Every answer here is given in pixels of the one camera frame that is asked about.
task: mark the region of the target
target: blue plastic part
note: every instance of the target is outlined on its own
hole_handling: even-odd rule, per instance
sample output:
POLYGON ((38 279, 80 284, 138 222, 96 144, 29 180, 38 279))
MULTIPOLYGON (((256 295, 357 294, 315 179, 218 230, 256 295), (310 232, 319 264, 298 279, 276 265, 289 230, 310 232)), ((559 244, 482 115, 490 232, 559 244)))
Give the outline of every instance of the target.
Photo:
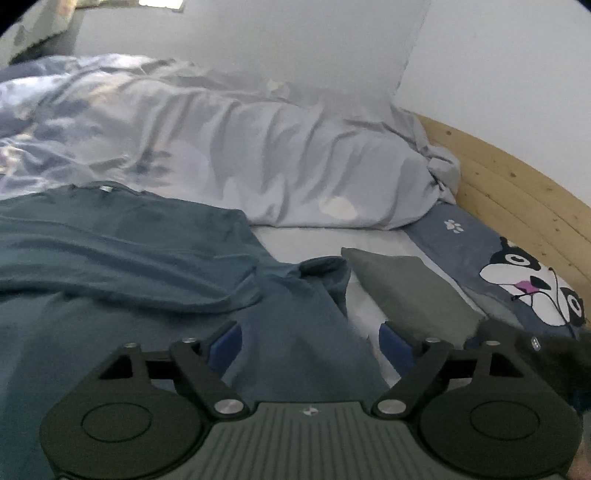
POLYGON ((478 337, 471 337, 464 342, 464 348, 478 348, 480 346, 480 339, 478 337))
POLYGON ((379 349, 401 377, 414 368, 413 348, 385 323, 379 328, 379 349))
POLYGON ((242 349, 242 328, 236 324, 209 348, 207 366, 220 377, 226 373, 242 349))

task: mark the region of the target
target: wooden bed frame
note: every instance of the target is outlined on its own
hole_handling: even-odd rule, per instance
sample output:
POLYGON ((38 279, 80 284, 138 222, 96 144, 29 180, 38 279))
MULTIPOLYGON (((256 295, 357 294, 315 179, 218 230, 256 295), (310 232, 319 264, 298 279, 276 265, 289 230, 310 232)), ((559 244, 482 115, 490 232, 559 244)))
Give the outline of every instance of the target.
POLYGON ((418 116, 462 164, 457 204, 554 267, 591 317, 591 208, 536 169, 455 128, 418 116))

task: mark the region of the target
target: mattress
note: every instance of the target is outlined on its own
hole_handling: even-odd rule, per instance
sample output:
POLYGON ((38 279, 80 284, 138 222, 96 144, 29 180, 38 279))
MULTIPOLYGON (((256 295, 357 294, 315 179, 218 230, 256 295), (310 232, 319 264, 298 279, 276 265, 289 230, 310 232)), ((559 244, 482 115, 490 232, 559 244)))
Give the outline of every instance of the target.
MULTIPOLYGON (((341 248, 358 248, 381 255, 419 257, 428 268, 449 282, 476 311, 482 312, 458 284, 434 263, 400 229, 390 231, 338 228, 275 228, 255 226, 253 231, 267 251, 281 262, 298 263, 309 258, 340 255, 341 248)), ((382 376, 390 385, 400 378, 379 348, 379 328, 386 316, 359 284, 352 273, 347 287, 347 314, 351 327, 367 339, 378 359, 382 376)))

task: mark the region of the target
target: cartoon dog print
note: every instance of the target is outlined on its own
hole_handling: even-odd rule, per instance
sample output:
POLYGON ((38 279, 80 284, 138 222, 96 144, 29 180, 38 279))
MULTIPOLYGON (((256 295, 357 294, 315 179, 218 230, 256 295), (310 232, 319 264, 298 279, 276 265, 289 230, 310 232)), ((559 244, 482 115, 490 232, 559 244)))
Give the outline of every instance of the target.
POLYGON ((548 325, 570 322, 581 326, 585 322, 583 300, 570 285, 552 268, 542 265, 504 237, 501 237, 501 250, 491 256, 480 276, 528 304, 548 325))

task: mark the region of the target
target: paw print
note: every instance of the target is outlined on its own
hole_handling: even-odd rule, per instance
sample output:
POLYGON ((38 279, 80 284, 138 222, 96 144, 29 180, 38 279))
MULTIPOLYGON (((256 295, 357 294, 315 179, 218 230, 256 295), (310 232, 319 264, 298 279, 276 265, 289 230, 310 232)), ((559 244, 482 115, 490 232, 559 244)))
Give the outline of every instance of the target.
POLYGON ((445 226, 447 227, 447 229, 451 230, 453 233, 462 233, 464 231, 462 226, 459 223, 457 223, 455 220, 448 220, 447 222, 443 222, 443 223, 445 223, 445 226))

